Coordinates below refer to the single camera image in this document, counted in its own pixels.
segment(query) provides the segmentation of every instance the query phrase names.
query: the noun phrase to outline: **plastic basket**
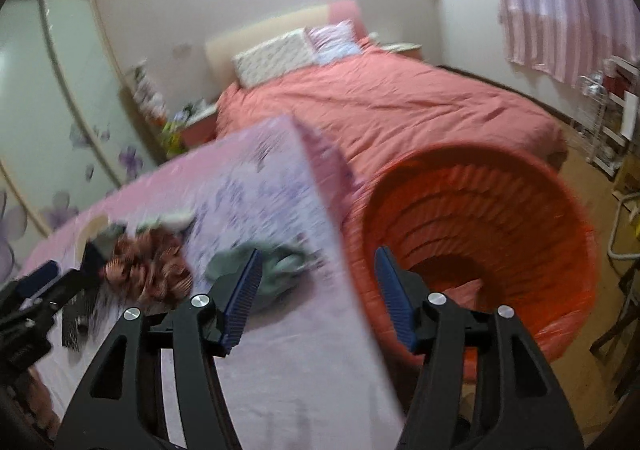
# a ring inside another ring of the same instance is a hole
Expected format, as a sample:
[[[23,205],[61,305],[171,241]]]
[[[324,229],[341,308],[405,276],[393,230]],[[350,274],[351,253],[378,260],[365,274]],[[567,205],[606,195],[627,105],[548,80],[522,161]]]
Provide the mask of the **plastic basket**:
[[[598,279],[593,228],[558,176],[526,153],[441,144],[405,156],[364,186],[345,224],[351,274],[387,355],[412,366],[396,339],[373,271],[391,247],[433,291],[466,307],[512,306],[549,361],[584,324]],[[465,380],[476,359],[465,357]]]

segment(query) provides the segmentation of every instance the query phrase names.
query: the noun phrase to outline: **beige headboard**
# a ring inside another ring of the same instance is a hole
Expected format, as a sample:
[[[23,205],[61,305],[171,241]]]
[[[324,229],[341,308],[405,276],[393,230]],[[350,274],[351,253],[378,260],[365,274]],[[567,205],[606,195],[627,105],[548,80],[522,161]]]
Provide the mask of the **beige headboard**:
[[[205,51],[216,83],[223,90],[236,81],[232,60],[234,55],[291,30],[305,26],[323,26],[328,22],[329,5],[313,6],[208,40]]]
[[[335,1],[267,19],[207,40],[205,51],[209,67],[220,90],[225,90],[229,84],[236,81],[234,55],[297,28],[324,26],[339,23],[345,19],[353,21],[356,36],[359,39],[367,35],[357,3],[352,0]]]

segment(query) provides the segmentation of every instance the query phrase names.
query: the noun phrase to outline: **pillow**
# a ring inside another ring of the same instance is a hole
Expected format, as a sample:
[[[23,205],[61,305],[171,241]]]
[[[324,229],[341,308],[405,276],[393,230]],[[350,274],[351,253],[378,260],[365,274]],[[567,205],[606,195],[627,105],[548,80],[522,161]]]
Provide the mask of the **pillow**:
[[[320,66],[362,53],[362,49],[356,43],[358,39],[351,20],[309,28],[306,33],[316,49],[316,62]]]
[[[304,28],[254,46],[234,57],[242,87],[251,89],[273,78],[316,63]]]

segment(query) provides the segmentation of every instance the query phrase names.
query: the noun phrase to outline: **purple curtain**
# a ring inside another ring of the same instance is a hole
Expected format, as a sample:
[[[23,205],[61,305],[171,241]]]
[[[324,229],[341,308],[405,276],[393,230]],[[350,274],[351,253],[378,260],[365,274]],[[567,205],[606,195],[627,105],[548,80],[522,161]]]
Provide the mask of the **purple curtain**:
[[[618,55],[638,60],[640,12],[633,0],[501,0],[507,57],[575,85]]]

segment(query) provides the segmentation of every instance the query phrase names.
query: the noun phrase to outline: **metal bolt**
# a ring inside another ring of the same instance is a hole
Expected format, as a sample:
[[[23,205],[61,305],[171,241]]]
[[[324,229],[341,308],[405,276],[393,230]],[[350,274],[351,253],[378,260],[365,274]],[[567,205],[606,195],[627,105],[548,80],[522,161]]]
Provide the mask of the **metal bolt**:
[[[433,305],[442,305],[447,302],[447,297],[445,297],[442,293],[430,293],[427,299]]]
[[[191,305],[194,307],[204,307],[210,302],[207,295],[196,295],[191,299]]]
[[[510,307],[508,305],[501,305],[498,308],[498,315],[500,315],[502,318],[513,318],[513,315],[515,315],[516,312],[513,310],[513,307]]]
[[[125,320],[135,320],[140,316],[140,309],[137,307],[130,307],[124,312],[123,316]]]

